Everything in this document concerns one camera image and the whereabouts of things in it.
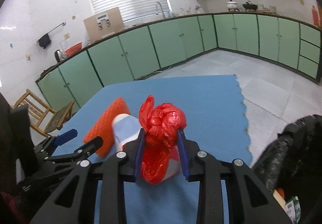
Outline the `black trash bag bin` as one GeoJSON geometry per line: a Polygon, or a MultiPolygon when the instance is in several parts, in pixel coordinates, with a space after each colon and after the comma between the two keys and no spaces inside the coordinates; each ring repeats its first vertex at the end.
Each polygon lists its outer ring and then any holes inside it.
{"type": "Polygon", "coordinates": [[[298,197],[300,223],[321,223],[321,116],[288,124],[252,167],[270,192],[298,197]]]}

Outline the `green lower kitchen cabinets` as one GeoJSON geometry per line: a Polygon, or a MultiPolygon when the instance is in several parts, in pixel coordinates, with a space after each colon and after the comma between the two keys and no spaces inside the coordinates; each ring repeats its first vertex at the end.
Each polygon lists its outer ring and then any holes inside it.
{"type": "Polygon", "coordinates": [[[155,21],[112,34],[45,71],[36,83],[56,110],[78,110],[107,85],[142,79],[208,51],[265,59],[321,81],[321,30],[256,13],[200,14],[155,21]]]}

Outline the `light blue milk carton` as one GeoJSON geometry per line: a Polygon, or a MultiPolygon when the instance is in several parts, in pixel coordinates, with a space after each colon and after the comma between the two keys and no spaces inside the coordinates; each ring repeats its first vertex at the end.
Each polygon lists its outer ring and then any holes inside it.
{"type": "Polygon", "coordinates": [[[284,210],[293,224],[298,224],[301,218],[301,208],[297,196],[292,197],[285,204],[284,210]]]}

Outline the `wooden chair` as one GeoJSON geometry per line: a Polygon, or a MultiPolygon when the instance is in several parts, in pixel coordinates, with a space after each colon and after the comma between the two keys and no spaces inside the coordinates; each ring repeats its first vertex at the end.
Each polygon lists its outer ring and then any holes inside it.
{"type": "Polygon", "coordinates": [[[12,108],[26,106],[31,118],[31,128],[43,137],[52,137],[51,133],[61,130],[65,122],[72,118],[72,109],[75,101],[72,100],[59,110],[42,101],[30,89],[15,102],[12,108]]]}

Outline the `blue table mat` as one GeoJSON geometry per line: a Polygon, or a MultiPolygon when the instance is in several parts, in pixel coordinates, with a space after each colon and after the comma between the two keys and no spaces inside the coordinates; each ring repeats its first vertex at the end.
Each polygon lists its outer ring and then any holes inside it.
{"type": "MultiPolygon", "coordinates": [[[[110,104],[125,100],[132,116],[142,117],[145,128],[160,135],[169,129],[163,103],[171,103],[186,116],[187,139],[221,161],[252,160],[250,137],[241,87],[234,75],[186,76],[118,83],[101,89],[63,127],[77,130],[77,137],[59,146],[55,154],[75,151],[84,136],[110,104]]],[[[182,173],[151,185],[143,179],[124,185],[128,223],[195,223],[199,184],[185,180],[182,173]]]]}

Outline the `white cooking pot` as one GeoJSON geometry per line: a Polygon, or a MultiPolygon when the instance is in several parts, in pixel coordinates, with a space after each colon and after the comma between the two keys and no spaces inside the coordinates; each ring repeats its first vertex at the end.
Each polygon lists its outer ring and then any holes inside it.
{"type": "Polygon", "coordinates": [[[238,8],[238,3],[235,1],[232,1],[232,0],[230,0],[226,3],[226,7],[229,12],[239,12],[240,11],[238,8]]]}

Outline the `chrome sink faucet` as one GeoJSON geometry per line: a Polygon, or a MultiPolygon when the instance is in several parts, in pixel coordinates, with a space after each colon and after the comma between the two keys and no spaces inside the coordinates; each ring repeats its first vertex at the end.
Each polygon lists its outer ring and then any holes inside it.
{"type": "Polygon", "coordinates": [[[159,1],[156,2],[156,15],[162,14],[162,19],[166,19],[163,7],[159,1]]]}

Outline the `red knotted plastic bag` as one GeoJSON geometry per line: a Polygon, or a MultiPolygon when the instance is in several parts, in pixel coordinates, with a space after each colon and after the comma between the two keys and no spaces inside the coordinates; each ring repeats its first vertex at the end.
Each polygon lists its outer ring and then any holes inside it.
{"type": "Polygon", "coordinates": [[[170,151],[177,146],[178,129],[187,126],[184,112],[171,103],[154,106],[149,95],[140,107],[139,123],[145,131],[141,177],[152,185],[163,182],[170,151]]]}

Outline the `black wok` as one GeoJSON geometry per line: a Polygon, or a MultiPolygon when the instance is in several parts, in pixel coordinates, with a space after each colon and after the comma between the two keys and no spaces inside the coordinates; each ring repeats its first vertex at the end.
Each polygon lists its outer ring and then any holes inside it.
{"type": "Polygon", "coordinates": [[[252,3],[251,1],[246,1],[242,6],[246,12],[256,12],[258,9],[258,5],[252,3]]]}

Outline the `red paper cup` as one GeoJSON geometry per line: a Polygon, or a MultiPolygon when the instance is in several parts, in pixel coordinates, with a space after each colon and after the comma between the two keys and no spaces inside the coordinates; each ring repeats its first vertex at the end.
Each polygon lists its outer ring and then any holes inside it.
{"type": "Polygon", "coordinates": [[[181,162],[180,156],[177,146],[174,146],[173,149],[170,151],[170,159],[168,163],[168,168],[166,170],[166,174],[163,178],[163,181],[177,175],[181,170],[181,162]]]}

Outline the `steel electric kettle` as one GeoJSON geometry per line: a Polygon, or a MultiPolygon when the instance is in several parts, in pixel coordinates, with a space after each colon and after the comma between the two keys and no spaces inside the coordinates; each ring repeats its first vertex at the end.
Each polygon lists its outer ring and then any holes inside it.
{"type": "Polygon", "coordinates": [[[64,60],[64,54],[62,50],[56,50],[54,56],[58,63],[64,60]]]}

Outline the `orange foam net sleeve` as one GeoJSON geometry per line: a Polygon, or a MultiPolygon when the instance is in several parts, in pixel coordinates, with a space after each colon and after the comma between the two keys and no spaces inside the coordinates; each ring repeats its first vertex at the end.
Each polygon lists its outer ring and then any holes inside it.
{"type": "Polygon", "coordinates": [[[121,97],[116,98],[111,105],[103,112],[94,126],[89,130],[83,138],[84,143],[99,136],[103,139],[102,146],[95,151],[95,153],[103,158],[111,150],[114,144],[114,134],[112,129],[112,122],[114,118],[120,114],[130,114],[129,108],[125,100],[121,97]]]}

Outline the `dark hanging towel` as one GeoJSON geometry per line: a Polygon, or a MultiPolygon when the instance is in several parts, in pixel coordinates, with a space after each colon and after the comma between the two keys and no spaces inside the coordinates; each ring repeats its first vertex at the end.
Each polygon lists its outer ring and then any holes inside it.
{"type": "Polygon", "coordinates": [[[49,34],[44,34],[41,38],[38,39],[37,43],[41,48],[46,49],[51,44],[49,34]]]}

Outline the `cardboard box with picture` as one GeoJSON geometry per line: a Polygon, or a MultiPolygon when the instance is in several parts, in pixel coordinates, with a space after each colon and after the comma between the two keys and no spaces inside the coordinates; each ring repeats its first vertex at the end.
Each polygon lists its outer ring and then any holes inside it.
{"type": "Polygon", "coordinates": [[[118,7],[111,8],[85,19],[84,25],[92,44],[118,33],[125,28],[118,7]]]}

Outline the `blue white paper cup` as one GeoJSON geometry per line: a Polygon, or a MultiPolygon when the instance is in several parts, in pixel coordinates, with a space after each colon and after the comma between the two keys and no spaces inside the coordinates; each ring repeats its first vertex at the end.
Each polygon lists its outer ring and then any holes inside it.
{"type": "Polygon", "coordinates": [[[141,125],[136,117],[126,113],[117,115],[112,121],[116,151],[122,151],[126,143],[136,140],[140,130],[141,125]]]}

